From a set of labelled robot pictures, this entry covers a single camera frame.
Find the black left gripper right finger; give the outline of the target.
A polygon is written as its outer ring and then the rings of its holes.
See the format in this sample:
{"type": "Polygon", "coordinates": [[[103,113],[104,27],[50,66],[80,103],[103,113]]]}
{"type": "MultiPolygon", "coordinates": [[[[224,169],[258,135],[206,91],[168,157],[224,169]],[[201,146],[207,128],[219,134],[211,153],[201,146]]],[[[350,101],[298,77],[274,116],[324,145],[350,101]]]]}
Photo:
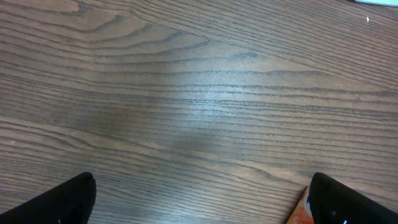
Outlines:
{"type": "Polygon", "coordinates": [[[397,224],[397,213],[317,172],[307,202],[315,224],[397,224]]]}

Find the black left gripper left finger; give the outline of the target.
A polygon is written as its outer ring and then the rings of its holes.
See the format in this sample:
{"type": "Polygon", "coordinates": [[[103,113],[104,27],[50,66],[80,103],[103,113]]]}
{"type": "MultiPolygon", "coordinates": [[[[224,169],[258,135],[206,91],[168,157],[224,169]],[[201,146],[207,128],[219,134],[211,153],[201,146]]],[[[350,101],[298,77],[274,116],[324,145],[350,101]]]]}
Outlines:
{"type": "Polygon", "coordinates": [[[87,224],[95,200],[96,181],[83,172],[2,213],[1,224],[87,224]]]}

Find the small orange box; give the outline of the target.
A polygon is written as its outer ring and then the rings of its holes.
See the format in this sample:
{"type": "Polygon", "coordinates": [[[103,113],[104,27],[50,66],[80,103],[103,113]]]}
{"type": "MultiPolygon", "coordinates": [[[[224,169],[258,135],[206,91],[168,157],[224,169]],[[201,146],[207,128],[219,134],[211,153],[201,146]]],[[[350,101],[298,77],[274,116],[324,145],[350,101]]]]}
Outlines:
{"type": "Polygon", "coordinates": [[[293,210],[286,224],[314,224],[310,203],[308,201],[310,188],[307,187],[298,201],[297,206],[293,210]]]}

